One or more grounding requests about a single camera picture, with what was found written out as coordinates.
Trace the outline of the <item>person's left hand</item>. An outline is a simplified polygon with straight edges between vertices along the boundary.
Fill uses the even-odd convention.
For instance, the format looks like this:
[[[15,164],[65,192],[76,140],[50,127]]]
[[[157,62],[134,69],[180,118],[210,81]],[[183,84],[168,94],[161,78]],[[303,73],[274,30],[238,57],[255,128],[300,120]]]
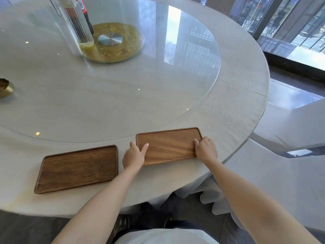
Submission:
[[[125,152],[122,159],[124,170],[139,172],[144,165],[145,155],[140,154],[140,150],[134,141],[130,142],[130,148]]]

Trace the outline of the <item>light brown wooden tray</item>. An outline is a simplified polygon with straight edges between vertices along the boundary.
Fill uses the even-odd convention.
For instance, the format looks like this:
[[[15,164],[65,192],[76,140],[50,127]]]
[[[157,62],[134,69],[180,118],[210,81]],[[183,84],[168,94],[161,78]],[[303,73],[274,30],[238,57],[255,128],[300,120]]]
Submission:
[[[148,143],[144,166],[150,166],[195,158],[194,139],[203,139],[197,127],[139,133],[136,145],[142,148]]]

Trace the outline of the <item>person's right forearm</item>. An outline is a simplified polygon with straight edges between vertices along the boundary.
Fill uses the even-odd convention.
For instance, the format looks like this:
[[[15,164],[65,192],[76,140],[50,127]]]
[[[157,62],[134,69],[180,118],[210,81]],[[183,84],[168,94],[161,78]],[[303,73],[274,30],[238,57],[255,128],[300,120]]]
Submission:
[[[200,158],[256,244],[321,244],[282,205],[216,158]]]

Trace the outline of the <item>person's left forearm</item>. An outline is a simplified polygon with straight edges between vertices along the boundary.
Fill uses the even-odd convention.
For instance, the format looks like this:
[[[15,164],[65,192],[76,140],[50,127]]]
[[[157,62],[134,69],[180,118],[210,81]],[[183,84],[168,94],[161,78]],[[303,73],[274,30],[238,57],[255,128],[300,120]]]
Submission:
[[[71,218],[51,244],[105,244],[139,170],[125,168]]]

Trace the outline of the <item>round glass turntable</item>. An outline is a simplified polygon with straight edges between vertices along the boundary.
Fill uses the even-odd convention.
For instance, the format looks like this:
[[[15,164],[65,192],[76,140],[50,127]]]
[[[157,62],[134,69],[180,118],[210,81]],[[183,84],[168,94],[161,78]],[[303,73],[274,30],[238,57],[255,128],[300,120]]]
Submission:
[[[83,57],[49,0],[0,5],[0,130],[64,143],[120,139],[160,128],[196,106],[217,81],[220,42],[190,0],[84,0],[90,22],[135,26],[136,56],[116,63]]]

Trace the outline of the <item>white tablecloth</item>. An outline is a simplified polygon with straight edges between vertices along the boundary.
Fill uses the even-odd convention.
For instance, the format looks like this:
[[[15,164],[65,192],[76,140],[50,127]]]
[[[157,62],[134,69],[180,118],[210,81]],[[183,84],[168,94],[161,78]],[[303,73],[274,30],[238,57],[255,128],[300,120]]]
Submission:
[[[216,141],[223,162],[245,143],[262,117],[269,95],[270,75],[264,54],[252,36],[235,21],[218,13],[219,17],[211,17],[208,22],[215,25],[220,42],[222,64],[217,81],[190,111],[168,125],[146,132],[198,127],[203,136]],[[76,214],[108,183],[34,194],[43,158],[114,144],[118,147],[121,163],[129,142],[135,140],[132,135],[100,142],[64,143],[0,130],[0,210],[31,216],[70,217]]]

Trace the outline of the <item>dark brown wooden tray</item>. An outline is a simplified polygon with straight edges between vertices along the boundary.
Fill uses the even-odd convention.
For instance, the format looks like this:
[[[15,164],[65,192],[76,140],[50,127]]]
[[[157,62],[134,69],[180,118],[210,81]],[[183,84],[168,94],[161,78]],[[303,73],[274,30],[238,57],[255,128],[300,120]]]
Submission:
[[[118,147],[109,145],[45,156],[35,194],[112,181],[119,171]]]

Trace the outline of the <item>person's dark right shoe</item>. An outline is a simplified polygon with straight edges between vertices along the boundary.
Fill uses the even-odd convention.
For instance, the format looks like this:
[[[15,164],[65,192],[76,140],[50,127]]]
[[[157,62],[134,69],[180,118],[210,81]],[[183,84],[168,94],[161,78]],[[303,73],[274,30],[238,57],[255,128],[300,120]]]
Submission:
[[[164,222],[164,229],[172,229],[177,223],[176,218],[173,214],[169,214]]]

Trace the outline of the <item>person's dark shoe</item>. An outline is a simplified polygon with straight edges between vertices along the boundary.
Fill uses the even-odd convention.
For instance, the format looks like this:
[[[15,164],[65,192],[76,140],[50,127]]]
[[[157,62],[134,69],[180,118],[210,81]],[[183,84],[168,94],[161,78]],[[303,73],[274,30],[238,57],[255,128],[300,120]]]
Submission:
[[[176,218],[173,214],[169,214],[164,222],[164,229],[172,229],[177,223]]]
[[[112,236],[116,236],[121,230],[129,229],[130,219],[127,214],[119,214],[112,230]]]

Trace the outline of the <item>person's dark left shoe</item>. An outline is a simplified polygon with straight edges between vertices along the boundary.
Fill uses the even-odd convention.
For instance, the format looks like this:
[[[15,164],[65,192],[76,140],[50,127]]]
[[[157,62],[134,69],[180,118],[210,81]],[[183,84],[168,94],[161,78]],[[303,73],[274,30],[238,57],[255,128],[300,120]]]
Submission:
[[[129,229],[130,219],[127,214],[119,214],[112,230],[112,236],[116,236],[121,230]]]

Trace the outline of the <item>white chair cover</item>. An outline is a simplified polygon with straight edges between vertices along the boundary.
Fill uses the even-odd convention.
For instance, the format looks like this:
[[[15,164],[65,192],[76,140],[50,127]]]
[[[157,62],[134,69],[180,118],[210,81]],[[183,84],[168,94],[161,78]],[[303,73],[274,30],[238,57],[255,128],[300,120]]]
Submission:
[[[325,232],[325,155],[286,158],[249,139],[225,166],[271,196],[304,227]]]
[[[325,146],[325,98],[294,110],[267,103],[250,139],[273,152]]]

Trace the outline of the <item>gold round turntable base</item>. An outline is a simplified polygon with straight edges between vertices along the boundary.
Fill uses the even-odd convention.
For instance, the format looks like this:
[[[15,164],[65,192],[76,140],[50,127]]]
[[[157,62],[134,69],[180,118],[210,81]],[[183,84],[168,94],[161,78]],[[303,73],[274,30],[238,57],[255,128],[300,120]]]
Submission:
[[[106,22],[93,26],[94,45],[80,49],[83,57],[99,63],[116,63],[128,60],[141,52],[145,44],[144,35],[133,25]],[[105,46],[99,43],[98,37],[106,32],[116,32],[123,36],[123,42],[117,46]]]

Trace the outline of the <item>silver round hub disc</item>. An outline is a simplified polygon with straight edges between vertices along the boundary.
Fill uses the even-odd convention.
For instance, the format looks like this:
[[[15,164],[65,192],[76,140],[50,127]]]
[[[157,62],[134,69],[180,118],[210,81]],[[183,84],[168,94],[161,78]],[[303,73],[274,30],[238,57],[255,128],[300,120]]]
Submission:
[[[116,32],[106,32],[98,37],[98,41],[105,46],[117,46],[123,42],[123,36]]]

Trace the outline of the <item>tall clear glass bottle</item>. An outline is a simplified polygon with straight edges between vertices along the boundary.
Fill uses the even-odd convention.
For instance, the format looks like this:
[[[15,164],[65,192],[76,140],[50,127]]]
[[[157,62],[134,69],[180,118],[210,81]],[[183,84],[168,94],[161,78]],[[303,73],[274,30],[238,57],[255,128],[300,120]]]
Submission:
[[[90,48],[94,45],[94,38],[90,32],[81,6],[76,0],[49,0],[65,22],[63,34],[66,38],[74,39],[79,49]]]

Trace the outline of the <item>dark window frame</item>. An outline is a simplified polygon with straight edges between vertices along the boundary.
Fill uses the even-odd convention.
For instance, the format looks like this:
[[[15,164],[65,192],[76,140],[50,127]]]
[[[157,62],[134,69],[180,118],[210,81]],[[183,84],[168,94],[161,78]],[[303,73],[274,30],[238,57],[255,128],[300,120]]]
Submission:
[[[325,85],[325,0],[235,0],[229,17],[270,66]]]

